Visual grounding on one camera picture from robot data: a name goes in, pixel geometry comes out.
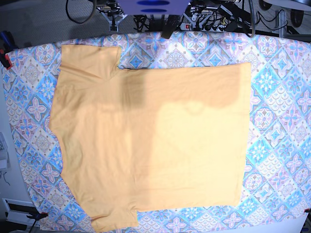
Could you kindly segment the purple robot base plate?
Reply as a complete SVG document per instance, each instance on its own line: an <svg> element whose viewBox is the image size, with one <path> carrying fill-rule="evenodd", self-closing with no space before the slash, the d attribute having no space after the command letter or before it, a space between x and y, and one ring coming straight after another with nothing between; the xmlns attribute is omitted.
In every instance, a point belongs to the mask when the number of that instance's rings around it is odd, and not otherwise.
<svg viewBox="0 0 311 233"><path fill-rule="evenodd" d="M117 0L128 15L182 15L190 0Z"/></svg>

